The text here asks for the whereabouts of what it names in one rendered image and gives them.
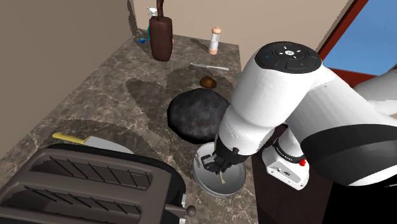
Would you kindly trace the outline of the black round lump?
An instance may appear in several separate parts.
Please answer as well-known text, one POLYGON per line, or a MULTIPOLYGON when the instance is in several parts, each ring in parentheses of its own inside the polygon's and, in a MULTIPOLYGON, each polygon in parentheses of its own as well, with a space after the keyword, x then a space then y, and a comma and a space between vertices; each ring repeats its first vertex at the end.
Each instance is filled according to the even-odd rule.
POLYGON ((229 102, 211 89, 178 94, 167 108, 167 124, 181 139, 193 144, 213 142, 229 102))

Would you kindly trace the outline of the dark robot stand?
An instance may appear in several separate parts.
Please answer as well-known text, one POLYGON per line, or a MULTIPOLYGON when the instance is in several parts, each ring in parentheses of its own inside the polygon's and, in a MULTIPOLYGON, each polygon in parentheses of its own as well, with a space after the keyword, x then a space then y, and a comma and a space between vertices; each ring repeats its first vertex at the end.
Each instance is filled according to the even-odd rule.
POLYGON ((368 186, 344 187, 310 171, 302 190, 266 172, 251 157, 259 224, 397 224, 397 175, 368 186))

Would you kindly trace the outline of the brown potato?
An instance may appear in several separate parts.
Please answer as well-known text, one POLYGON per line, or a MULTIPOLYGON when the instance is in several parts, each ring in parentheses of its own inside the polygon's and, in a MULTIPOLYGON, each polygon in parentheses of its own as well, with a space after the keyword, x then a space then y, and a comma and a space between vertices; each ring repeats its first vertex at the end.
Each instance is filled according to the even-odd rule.
POLYGON ((203 78, 200 80, 199 83, 200 83, 200 85, 201 85, 202 87, 204 87, 204 88, 212 89, 212 88, 216 88, 216 87, 217 87, 216 81, 215 81, 213 78, 211 78, 210 76, 205 76, 205 77, 203 77, 203 78))

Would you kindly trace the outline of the silver knife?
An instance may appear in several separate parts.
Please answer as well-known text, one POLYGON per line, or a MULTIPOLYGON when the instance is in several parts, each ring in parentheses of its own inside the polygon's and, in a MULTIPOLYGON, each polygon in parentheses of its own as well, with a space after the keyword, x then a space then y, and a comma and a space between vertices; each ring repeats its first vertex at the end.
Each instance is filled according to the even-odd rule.
POLYGON ((209 65, 205 65, 205 64, 196 64, 196 63, 190 63, 190 65, 195 66, 195 67, 203 67, 203 68, 219 69, 222 71, 229 71, 229 68, 227 68, 227 67, 209 66, 209 65))

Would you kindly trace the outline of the white and tan pepper mill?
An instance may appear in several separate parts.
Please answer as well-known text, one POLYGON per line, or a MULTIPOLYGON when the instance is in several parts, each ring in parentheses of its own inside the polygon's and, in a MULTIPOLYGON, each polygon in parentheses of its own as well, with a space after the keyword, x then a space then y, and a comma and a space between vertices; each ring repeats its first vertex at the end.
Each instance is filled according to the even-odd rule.
POLYGON ((208 53, 211 55, 216 55, 218 52, 218 45, 219 45, 219 35, 221 34, 221 29, 219 27, 213 27, 212 36, 208 48, 208 53))

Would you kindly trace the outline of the tall dark brown container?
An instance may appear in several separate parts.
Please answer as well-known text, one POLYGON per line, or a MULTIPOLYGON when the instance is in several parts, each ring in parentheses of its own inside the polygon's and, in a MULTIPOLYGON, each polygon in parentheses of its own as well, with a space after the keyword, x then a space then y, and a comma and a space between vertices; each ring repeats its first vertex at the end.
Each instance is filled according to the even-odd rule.
POLYGON ((157 0, 157 16, 150 18, 150 47, 155 60, 167 62, 173 47, 172 19, 164 15, 164 0, 157 0))

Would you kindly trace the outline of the dark brown toaster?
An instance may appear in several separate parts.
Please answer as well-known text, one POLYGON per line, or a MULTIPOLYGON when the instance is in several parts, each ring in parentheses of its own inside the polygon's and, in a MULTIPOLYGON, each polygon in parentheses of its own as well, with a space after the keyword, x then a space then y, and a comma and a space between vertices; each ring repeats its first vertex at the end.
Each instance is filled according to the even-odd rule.
POLYGON ((0 224, 185 224, 186 185, 154 158, 75 144, 35 152, 0 189, 0 224))

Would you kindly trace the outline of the red framed window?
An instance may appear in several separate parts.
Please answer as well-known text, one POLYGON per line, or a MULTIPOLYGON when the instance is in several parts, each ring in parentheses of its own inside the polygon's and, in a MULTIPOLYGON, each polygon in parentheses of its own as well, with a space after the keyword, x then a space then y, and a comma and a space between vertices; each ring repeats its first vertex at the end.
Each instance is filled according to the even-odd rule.
POLYGON ((352 87, 397 68, 397 0, 353 0, 319 54, 352 87))

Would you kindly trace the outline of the yellow handled knife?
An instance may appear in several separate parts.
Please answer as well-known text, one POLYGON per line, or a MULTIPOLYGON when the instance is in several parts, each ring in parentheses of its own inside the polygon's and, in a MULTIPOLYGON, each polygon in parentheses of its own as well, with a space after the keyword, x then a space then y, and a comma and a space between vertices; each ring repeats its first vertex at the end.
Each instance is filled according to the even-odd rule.
POLYGON ((83 144, 85 146, 91 146, 91 147, 95 147, 95 148, 101 148, 101 149, 105 149, 105 150, 111 150, 111 151, 119 151, 119 152, 123 152, 123 153, 130 153, 133 154, 133 152, 114 142, 105 140, 105 139, 101 139, 99 137, 95 137, 95 136, 88 136, 85 139, 80 139, 78 137, 74 137, 74 136, 70 136, 70 135, 65 135, 62 132, 56 132, 54 134, 52 134, 52 137, 55 139, 61 139, 61 140, 65 140, 65 141, 69 141, 69 142, 73 142, 73 143, 78 143, 78 144, 83 144))

